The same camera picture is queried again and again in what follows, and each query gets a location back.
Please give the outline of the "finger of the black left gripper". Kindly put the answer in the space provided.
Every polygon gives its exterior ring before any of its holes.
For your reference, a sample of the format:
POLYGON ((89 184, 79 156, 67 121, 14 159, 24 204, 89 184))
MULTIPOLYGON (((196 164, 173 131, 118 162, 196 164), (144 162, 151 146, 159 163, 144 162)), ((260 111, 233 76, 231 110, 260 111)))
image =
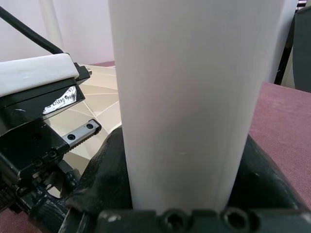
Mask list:
POLYGON ((58 231, 68 213, 64 198, 57 198, 48 192, 32 195, 29 212, 30 222, 41 231, 58 231))

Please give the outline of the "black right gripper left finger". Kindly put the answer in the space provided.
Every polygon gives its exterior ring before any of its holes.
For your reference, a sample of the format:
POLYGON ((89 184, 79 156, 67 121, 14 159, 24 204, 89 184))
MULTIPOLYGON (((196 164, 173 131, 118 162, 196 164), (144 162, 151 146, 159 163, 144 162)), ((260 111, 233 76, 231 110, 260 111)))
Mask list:
POLYGON ((132 209, 122 127, 108 135, 89 161, 66 206, 88 214, 132 209))

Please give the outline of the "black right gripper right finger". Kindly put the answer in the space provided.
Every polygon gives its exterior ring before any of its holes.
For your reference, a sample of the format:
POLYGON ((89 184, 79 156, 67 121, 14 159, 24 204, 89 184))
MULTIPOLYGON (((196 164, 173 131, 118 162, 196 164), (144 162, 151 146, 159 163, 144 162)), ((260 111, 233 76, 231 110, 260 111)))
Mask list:
POLYGON ((270 156, 248 136, 228 206, 301 209, 301 196, 270 156))

